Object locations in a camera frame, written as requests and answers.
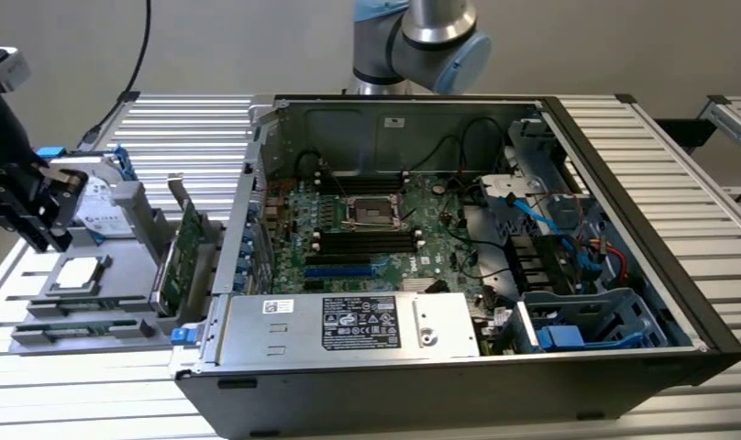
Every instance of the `sticker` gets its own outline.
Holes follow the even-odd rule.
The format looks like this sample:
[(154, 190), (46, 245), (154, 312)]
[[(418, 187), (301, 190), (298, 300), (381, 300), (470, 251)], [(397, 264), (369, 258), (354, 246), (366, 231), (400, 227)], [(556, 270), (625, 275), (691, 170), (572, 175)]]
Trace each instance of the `sticker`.
[(112, 187), (97, 177), (88, 177), (76, 216), (85, 227), (104, 237), (133, 234), (124, 208), (113, 204)]
[(290, 314), (294, 312), (294, 300), (268, 300), (261, 305), (264, 314)]
[(404, 128), (406, 126), (406, 119), (404, 117), (385, 117), (384, 128)]
[(393, 296), (324, 298), (321, 322), (321, 346), (328, 351), (400, 348)]

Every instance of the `power supply label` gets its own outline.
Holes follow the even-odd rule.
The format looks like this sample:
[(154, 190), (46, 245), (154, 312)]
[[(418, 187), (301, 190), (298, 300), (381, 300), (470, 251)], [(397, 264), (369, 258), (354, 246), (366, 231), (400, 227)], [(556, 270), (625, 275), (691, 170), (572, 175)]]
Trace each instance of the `power supply label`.
[(400, 348), (394, 297), (324, 298), (321, 346), (328, 351)]

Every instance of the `motherboard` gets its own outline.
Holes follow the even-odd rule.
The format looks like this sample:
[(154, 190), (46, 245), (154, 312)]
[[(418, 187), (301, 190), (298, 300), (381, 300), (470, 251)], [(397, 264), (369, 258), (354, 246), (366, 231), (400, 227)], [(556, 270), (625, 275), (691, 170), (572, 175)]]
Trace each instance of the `motherboard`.
[(390, 186), (272, 182), (274, 292), (437, 289), (464, 292), (473, 306), (481, 280), (473, 247), (446, 231), (466, 234), (448, 179), (417, 175)]

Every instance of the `cpu socket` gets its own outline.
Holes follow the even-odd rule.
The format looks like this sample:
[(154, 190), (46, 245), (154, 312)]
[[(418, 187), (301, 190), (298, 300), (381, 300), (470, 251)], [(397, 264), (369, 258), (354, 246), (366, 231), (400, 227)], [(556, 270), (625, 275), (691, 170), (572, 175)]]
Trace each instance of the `cpu socket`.
[(397, 195), (349, 197), (345, 203), (349, 227), (401, 227)]

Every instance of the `blue plastic latch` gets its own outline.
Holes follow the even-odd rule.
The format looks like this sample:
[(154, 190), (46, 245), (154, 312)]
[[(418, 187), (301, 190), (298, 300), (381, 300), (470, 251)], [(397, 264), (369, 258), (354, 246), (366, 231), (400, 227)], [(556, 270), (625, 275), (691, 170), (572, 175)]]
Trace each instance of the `blue plastic latch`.
[(246, 259), (238, 259), (234, 273), (246, 275), (249, 271), (250, 271), (250, 262)]
[(106, 241), (106, 237), (98, 234), (97, 231), (92, 231), (90, 229), (88, 229), (88, 235), (93, 238), (97, 245), (100, 245)]
[(188, 346), (197, 342), (196, 328), (174, 328), (170, 333), (170, 342), (174, 346)]
[(249, 245), (253, 245), (253, 231), (250, 230), (250, 228), (244, 229), (242, 241)]
[(65, 147), (41, 147), (37, 149), (37, 155), (42, 159), (56, 159), (64, 156), (64, 154), (66, 154)]
[(136, 181), (137, 173), (134, 172), (134, 166), (130, 164), (130, 157), (128, 156), (126, 149), (118, 144), (118, 146), (114, 147), (112, 154), (114, 154), (117, 162), (121, 165), (121, 174), (124, 175), (124, 180)]
[(577, 325), (546, 325), (537, 330), (537, 339), (544, 351), (585, 348), (585, 341)]
[(245, 275), (236, 273), (234, 282), (232, 283), (232, 289), (236, 292), (242, 292), (245, 290)]
[(253, 248), (250, 247), (250, 245), (248, 243), (241, 243), (240, 244), (240, 256), (242, 258), (250, 257), (252, 253), (253, 253)]
[(260, 205), (256, 203), (248, 204), (248, 215), (245, 216), (246, 221), (253, 221), (260, 216)]

